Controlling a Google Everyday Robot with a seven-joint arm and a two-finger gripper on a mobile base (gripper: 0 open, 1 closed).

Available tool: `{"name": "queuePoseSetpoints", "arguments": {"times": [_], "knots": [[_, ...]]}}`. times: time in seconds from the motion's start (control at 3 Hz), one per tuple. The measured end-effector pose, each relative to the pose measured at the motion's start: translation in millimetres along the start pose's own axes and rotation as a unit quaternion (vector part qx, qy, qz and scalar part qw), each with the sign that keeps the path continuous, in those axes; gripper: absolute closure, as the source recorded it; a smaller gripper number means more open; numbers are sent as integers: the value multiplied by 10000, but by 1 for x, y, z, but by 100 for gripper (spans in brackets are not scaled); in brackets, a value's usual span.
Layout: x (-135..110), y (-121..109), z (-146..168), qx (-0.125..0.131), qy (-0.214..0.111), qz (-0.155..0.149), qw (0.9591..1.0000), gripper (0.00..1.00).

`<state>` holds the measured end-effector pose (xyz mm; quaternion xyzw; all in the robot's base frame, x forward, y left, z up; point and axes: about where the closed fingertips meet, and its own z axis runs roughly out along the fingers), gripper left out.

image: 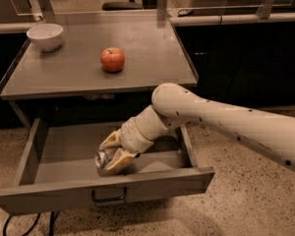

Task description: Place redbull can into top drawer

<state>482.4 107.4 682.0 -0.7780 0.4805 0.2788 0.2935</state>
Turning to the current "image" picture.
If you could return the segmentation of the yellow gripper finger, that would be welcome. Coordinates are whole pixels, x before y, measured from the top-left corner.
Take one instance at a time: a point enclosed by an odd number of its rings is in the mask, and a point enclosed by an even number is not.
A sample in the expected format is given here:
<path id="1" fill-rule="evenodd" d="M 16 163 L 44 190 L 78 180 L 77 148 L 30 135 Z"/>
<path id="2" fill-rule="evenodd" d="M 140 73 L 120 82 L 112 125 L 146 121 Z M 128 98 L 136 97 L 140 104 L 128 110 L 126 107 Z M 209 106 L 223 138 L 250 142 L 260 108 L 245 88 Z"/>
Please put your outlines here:
<path id="1" fill-rule="evenodd" d="M 120 131 L 113 131 L 99 146 L 100 149 L 118 148 L 121 145 Z"/>
<path id="2" fill-rule="evenodd" d="M 133 153 L 119 147 L 104 169 L 109 173 L 118 174 L 130 166 L 138 156 L 138 153 Z"/>

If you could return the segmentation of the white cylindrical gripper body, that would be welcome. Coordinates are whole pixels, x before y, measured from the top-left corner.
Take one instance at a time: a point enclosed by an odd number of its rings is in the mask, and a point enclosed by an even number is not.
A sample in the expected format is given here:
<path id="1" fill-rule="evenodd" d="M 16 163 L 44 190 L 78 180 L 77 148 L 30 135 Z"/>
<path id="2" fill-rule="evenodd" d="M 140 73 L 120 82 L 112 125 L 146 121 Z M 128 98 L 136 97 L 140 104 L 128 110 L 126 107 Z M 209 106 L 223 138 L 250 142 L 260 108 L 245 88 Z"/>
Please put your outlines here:
<path id="1" fill-rule="evenodd" d="M 152 141 L 141 134 L 134 117 L 122 124 L 120 142 L 121 147 L 131 153 L 144 153 L 153 145 Z"/>

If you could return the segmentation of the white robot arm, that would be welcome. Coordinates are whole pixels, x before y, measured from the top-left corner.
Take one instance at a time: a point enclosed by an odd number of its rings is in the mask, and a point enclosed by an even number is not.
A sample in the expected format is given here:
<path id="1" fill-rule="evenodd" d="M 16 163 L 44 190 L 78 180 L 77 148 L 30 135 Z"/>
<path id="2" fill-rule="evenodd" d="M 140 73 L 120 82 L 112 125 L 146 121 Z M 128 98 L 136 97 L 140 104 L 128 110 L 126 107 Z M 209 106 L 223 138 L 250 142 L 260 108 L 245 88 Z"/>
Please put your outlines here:
<path id="1" fill-rule="evenodd" d="M 295 117 L 201 98 L 176 84 L 161 84 L 151 105 L 124 122 L 99 146 L 96 165 L 119 173 L 154 141 L 192 121 L 214 129 L 295 172 Z"/>

